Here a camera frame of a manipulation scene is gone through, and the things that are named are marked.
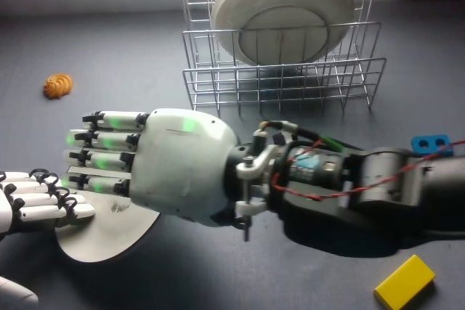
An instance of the plate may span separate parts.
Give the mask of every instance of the plate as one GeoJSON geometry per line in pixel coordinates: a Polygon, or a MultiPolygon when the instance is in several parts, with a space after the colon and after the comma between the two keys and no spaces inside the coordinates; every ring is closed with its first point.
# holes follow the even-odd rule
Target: plate
{"type": "Polygon", "coordinates": [[[139,241],[154,225],[158,212],[139,207],[128,197],[78,191],[94,206],[88,223],[56,228],[58,244],[72,259],[96,263],[114,258],[139,241]]]}
{"type": "Polygon", "coordinates": [[[328,25],[351,23],[354,7],[354,0],[216,0],[211,26],[242,30],[218,32],[217,38],[249,65],[311,62],[343,39],[349,26],[328,25]]]}

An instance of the yellow block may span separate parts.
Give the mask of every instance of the yellow block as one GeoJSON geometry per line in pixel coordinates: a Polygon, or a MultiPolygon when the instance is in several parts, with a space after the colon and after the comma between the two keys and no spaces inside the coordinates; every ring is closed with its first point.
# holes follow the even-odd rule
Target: yellow block
{"type": "Polygon", "coordinates": [[[374,295],[388,309],[399,310],[435,276],[418,256],[413,255],[375,288],[374,295]]]}

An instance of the red wire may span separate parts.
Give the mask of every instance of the red wire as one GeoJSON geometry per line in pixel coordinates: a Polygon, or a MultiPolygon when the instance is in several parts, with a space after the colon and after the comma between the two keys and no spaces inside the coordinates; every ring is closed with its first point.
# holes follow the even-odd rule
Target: red wire
{"type": "MultiPolygon", "coordinates": [[[[296,160],[297,156],[300,156],[300,155],[302,155],[302,154],[304,154],[306,152],[311,152],[312,150],[314,150],[321,143],[322,143],[321,140],[317,140],[313,144],[313,146],[306,149],[304,152],[296,155],[295,157],[290,159],[290,161],[294,162],[296,160]]],[[[316,194],[302,194],[301,192],[298,192],[296,190],[289,189],[287,187],[282,187],[282,186],[278,185],[277,183],[278,183],[278,180],[279,180],[279,175],[280,175],[279,173],[276,173],[276,174],[273,175],[273,177],[271,179],[271,185],[275,189],[280,190],[281,192],[288,192],[289,194],[300,196],[300,197],[305,197],[307,199],[311,199],[311,200],[314,200],[314,201],[321,201],[321,200],[325,200],[325,199],[329,199],[329,198],[348,196],[348,195],[352,195],[352,194],[360,194],[361,192],[372,189],[374,187],[378,187],[378,186],[380,186],[382,184],[386,184],[386,183],[389,183],[391,181],[395,181],[401,174],[404,174],[405,172],[409,172],[409,171],[413,170],[420,163],[423,163],[424,161],[428,161],[428,160],[438,158],[438,157],[441,156],[441,152],[443,152],[444,150],[447,150],[449,148],[455,147],[456,145],[460,145],[460,144],[465,144],[465,139],[461,140],[461,141],[450,143],[448,145],[445,145],[445,146],[441,147],[438,152],[435,152],[435,153],[430,154],[430,155],[426,155],[426,156],[422,157],[421,159],[419,159],[418,161],[416,161],[415,163],[411,163],[409,165],[403,166],[393,176],[384,178],[384,179],[376,182],[375,184],[368,185],[367,187],[358,187],[358,188],[355,188],[355,189],[352,189],[352,190],[348,190],[346,192],[335,192],[333,194],[329,194],[329,195],[325,195],[325,196],[320,196],[320,195],[316,195],[316,194]]]]}

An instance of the metal rack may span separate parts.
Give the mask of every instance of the metal rack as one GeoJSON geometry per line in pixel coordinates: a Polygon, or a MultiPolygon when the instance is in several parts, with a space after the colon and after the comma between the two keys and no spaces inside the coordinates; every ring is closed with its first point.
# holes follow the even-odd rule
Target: metal rack
{"type": "MultiPolygon", "coordinates": [[[[351,99],[364,99],[371,107],[386,65],[386,59],[375,58],[374,50],[381,30],[380,23],[368,22],[372,0],[355,0],[356,23],[323,27],[331,35],[335,28],[344,27],[344,39],[324,57],[315,62],[295,65],[246,65],[237,60],[234,48],[227,53],[219,44],[217,35],[235,36],[252,32],[256,38],[256,57],[259,56],[259,38],[265,31],[275,30],[282,37],[283,31],[298,30],[307,38],[311,30],[304,28],[276,28],[266,30],[212,30],[211,10],[215,0],[182,0],[187,30],[183,32],[185,53],[189,69],[183,77],[191,107],[215,107],[218,115],[222,106],[237,106],[238,112],[245,104],[278,104],[298,102],[300,108],[319,102],[339,100],[342,110],[351,99]]],[[[305,56],[305,44],[302,57],[305,56]]]]}

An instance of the gray tabletop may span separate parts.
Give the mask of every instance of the gray tabletop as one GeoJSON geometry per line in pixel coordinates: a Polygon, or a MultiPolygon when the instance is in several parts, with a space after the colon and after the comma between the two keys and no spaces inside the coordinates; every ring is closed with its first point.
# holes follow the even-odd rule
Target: gray tabletop
{"type": "MultiPolygon", "coordinates": [[[[373,112],[355,102],[305,113],[222,117],[246,140],[263,118],[285,118],[364,148],[409,147],[412,136],[465,135],[465,4],[375,4],[377,54],[388,59],[373,112]]],[[[181,70],[182,14],[54,17],[0,22],[0,168],[63,173],[65,132],[95,110],[189,108],[181,70]],[[66,72],[73,93],[48,101],[46,77],[66,72]]],[[[432,242],[387,258],[343,258],[287,240],[271,213],[251,242],[233,228],[162,216],[137,248],[111,263],[66,258],[52,234],[7,237],[0,275],[44,309],[380,309],[373,289],[418,254],[436,272],[422,309],[464,309],[465,242],[432,242]]]]}

